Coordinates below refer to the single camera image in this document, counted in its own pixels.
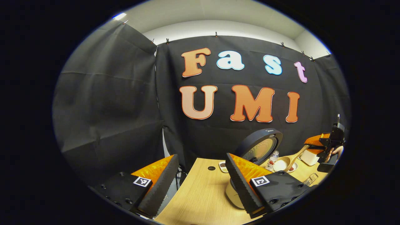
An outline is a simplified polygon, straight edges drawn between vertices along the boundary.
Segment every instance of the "white wall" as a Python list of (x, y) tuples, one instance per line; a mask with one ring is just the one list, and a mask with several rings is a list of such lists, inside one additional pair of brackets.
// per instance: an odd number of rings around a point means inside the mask
[(305, 30), (296, 39), (296, 44), (300, 47), (304, 54), (313, 58), (319, 58), (331, 53), (321, 41), (319, 41), (312, 33)]
[(300, 47), (293, 39), (275, 31), (255, 25), (226, 20), (196, 20), (182, 22), (160, 27), (145, 32), (143, 35), (150, 40), (154, 39), (154, 44), (161, 44), (165, 43), (167, 38), (169, 41), (173, 41), (198, 36), (214, 36), (215, 32), (221, 36), (248, 37), (266, 40), (277, 44), (283, 42), (286, 47), (301, 52)]

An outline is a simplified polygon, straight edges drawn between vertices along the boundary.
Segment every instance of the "small dish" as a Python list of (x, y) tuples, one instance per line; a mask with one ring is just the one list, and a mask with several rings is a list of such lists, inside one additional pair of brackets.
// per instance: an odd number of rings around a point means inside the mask
[(292, 170), (292, 171), (288, 170), (288, 173), (291, 173), (291, 172), (293, 172), (293, 171), (297, 170), (297, 168), (298, 168), (298, 165), (297, 165), (297, 163), (296, 163), (296, 162), (294, 162), (294, 163), (293, 163), (293, 165), (292, 165), (292, 167), (293, 167), (293, 170)]
[(222, 172), (228, 173), (228, 169), (225, 166), (225, 161), (219, 162), (219, 166)]

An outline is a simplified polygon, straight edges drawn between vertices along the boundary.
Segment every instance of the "pink letter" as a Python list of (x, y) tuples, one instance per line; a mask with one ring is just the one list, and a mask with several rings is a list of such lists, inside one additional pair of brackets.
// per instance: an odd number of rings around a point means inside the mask
[(303, 71), (305, 71), (304, 67), (301, 66), (300, 62), (296, 62), (294, 66), (297, 68), (297, 72), (299, 73), (299, 77), (301, 82), (307, 83), (307, 78), (304, 76)]

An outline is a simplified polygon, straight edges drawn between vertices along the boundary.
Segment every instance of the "orange letter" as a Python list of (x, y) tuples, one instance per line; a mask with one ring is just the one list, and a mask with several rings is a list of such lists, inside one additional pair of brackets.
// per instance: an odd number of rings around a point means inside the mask
[(201, 87), (204, 92), (204, 109), (197, 111), (193, 107), (193, 96), (197, 91), (196, 87), (183, 86), (179, 89), (182, 93), (182, 110), (183, 113), (192, 119), (204, 120), (211, 116), (214, 111), (214, 92), (218, 90), (216, 86), (206, 85)]
[(181, 55), (185, 59), (185, 71), (182, 73), (182, 77), (196, 76), (201, 73), (202, 70), (197, 68), (197, 64), (201, 66), (206, 64), (206, 57), (203, 54), (210, 55), (211, 51), (208, 48), (202, 48)]
[(286, 122), (294, 123), (297, 121), (297, 103), (300, 98), (300, 95), (296, 92), (289, 92), (289, 115), (286, 117)]
[(245, 85), (235, 85), (232, 87), (232, 91), (236, 93), (235, 112), (230, 116), (232, 121), (244, 121), (246, 117), (243, 115), (243, 108), (250, 121), (254, 119), (258, 110), (260, 110), (256, 117), (258, 122), (269, 123), (272, 121), (272, 96), (275, 94), (273, 89), (262, 88), (255, 100), (249, 87)]

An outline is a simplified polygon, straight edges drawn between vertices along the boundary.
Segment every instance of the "white bowl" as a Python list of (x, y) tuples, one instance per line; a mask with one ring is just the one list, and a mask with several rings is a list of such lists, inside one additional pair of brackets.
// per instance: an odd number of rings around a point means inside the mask
[(297, 170), (297, 168), (298, 168), (298, 165), (297, 165), (297, 163), (296, 163), (296, 162), (295, 162), (295, 163), (293, 163), (292, 167), (293, 167), (293, 169), (294, 169), (294, 170), (292, 170), (292, 171), (288, 170), (288, 173), (291, 173), (291, 172), (293, 172), (293, 171)]

